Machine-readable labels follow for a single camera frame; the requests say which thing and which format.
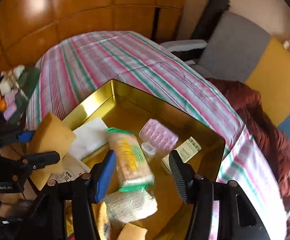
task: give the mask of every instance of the yellow sponge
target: yellow sponge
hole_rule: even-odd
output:
[[[56,151],[61,160],[68,153],[76,135],[66,127],[58,117],[48,113],[37,128],[27,148],[27,154]],[[64,172],[62,161],[33,171],[31,179],[39,190],[46,184],[52,173]]]
[[[145,240],[146,233],[147,229],[127,223],[119,234],[117,240]]]

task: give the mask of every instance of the red fabric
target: red fabric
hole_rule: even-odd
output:
[[[262,110],[260,93],[238,81],[207,80],[218,88],[245,122],[278,181],[281,196],[290,196],[290,141]]]

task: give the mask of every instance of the screw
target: screw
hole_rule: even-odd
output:
[[[47,182],[47,185],[50,186],[50,187],[54,186],[55,184],[56,184],[56,180],[55,179],[51,179],[51,180],[49,180]]]
[[[229,185],[232,186],[232,187],[237,187],[238,186],[238,183],[234,180],[231,180],[229,181]]]
[[[91,175],[89,173],[84,173],[81,175],[82,179],[90,179]]]
[[[203,179],[204,176],[200,174],[195,174],[195,179]]]

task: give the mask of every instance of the plastic wrapper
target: plastic wrapper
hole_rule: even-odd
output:
[[[119,191],[145,191],[154,184],[154,175],[144,157],[136,136],[128,131],[108,128],[109,145],[116,153]]]
[[[113,225],[126,224],[144,219],[157,211],[157,201],[147,191],[119,192],[104,199],[108,218]]]

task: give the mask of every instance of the pink and green striped cloth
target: pink and green striped cloth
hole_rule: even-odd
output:
[[[271,240],[286,235],[286,214],[271,169],[246,125],[208,81],[135,32],[103,31],[77,35],[52,47],[36,64],[41,77],[30,99],[26,122],[37,128],[48,112],[64,118],[110,79],[151,93],[190,114],[226,141],[217,178],[236,180],[262,219]],[[214,205],[210,239],[217,238]]]

